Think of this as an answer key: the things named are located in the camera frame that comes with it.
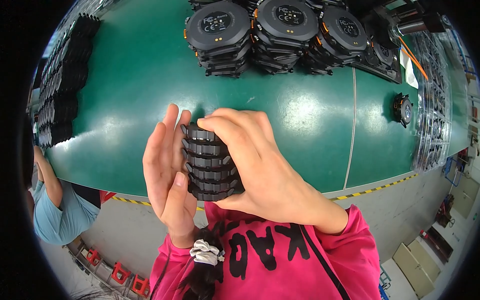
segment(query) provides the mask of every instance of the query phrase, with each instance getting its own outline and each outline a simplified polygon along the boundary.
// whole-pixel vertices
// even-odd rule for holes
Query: ponytail
[[[218,250],[222,252],[223,246],[218,237],[218,230],[223,225],[224,222],[218,222],[212,230],[209,230],[208,227],[200,229],[195,236],[195,240],[204,240],[209,245],[217,247]],[[155,294],[160,285],[160,281],[167,271],[169,260],[170,255],[168,255],[167,263],[162,270],[162,274],[152,290],[152,296],[150,297],[152,300],[155,300]],[[186,290],[183,295],[183,300],[211,300],[215,294],[215,282],[217,280],[220,282],[223,281],[223,262],[218,262],[215,266],[194,262],[193,269],[180,282],[178,289],[184,290],[188,287],[188,290]]]

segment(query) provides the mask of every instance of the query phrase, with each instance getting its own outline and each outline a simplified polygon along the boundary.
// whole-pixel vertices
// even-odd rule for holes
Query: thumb
[[[223,200],[216,201],[214,203],[222,209],[238,210],[247,213],[249,210],[249,201],[247,201],[247,199],[248,195],[243,192],[241,194],[231,195]]]
[[[187,197],[187,177],[182,172],[177,172],[172,187],[168,192],[164,214],[178,216],[183,214],[183,205]]]

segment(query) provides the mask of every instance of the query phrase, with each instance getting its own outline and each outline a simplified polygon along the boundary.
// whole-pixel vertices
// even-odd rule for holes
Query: yellow black floor tape
[[[120,201],[123,201],[123,202],[130,202],[130,203],[133,203],[133,204],[143,204],[143,205],[146,205],[146,206],[152,206],[149,202],[145,202],[145,201],[125,199],[125,198],[120,198],[120,197],[116,197],[116,196],[113,196],[112,199],[120,200]],[[201,207],[197,207],[197,210],[204,210],[204,209],[201,208]]]
[[[371,190],[366,190],[366,191],[363,191],[363,192],[356,192],[356,193],[353,193],[353,194],[350,194],[350,195],[345,195],[345,196],[330,198],[330,200],[332,200],[332,201],[342,200],[342,199],[347,199],[347,198],[351,198],[351,197],[360,196],[360,195],[363,195],[363,194],[368,194],[368,193],[370,193],[370,192],[378,191],[378,190],[387,188],[387,187],[389,187],[389,186],[396,185],[397,183],[401,183],[401,182],[403,182],[403,181],[405,181],[405,180],[409,180],[410,178],[413,178],[413,177],[415,177],[415,176],[417,176],[417,175],[418,175],[418,174],[414,174],[414,175],[412,175],[412,176],[409,176],[409,177],[400,179],[399,181],[395,181],[395,182],[392,182],[392,183],[389,183],[389,184],[386,184],[386,185],[382,185],[382,186],[379,186],[378,188],[374,188],[374,189],[371,189]]]
[[[378,190],[387,188],[387,187],[392,186],[392,185],[396,185],[397,183],[401,183],[403,181],[409,180],[409,179],[411,179],[411,178],[413,178],[417,175],[418,174],[414,174],[412,176],[400,179],[399,181],[395,181],[395,182],[392,182],[392,183],[389,183],[389,184],[386,184],[386,185],[382,185],[382,186],[379,186],[378,188],[374,188],[374,189],[371,189],[371,190],[366,190],[366,191],[363,191],[363,192],[356,192],[356,193],[353,193],[353,194],[350,194],[350,195],[330,198],[330,200],[336,201],[336,200],[342,200],[342,199],[347,199],[347,198],[351,198],[351,197],[360,196],[360,195],[363,195],[363,194],[368,194],[368,193],[371,193],[371,192],[374,192],[374,191],[378,191]],[[146,205],[146,206],[152,206],[149,202],[145,202],[145,201],[137,201],[137,200],[125,199],[125,198],[120,198],[120,197],[115,197],[115,196],[113,196],[112,199],[123,201],[123,202],[130,202],[130,203],[133,203],[133,204],[143,204],[143,205]],[[204,210],[204,209],[202,207],[197,207],[197,210]]]

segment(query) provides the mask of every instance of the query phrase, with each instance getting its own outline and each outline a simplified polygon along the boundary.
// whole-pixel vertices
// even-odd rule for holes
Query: right hand
[[[348,215],[306,183],[280,153],[264,112],[219,108],[197,121],[227,145],[245,192],[214,202],[279,223],[315,225],[324,233],[341,232]]]

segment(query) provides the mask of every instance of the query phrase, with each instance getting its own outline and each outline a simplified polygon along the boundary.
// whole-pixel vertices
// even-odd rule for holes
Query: white paper
[[[413,72],[412,60],[403,51],[400,51],[400,64],[405,68],[405,81],[409,85],[418,89],[419,83],[415,77],[415,73]]]

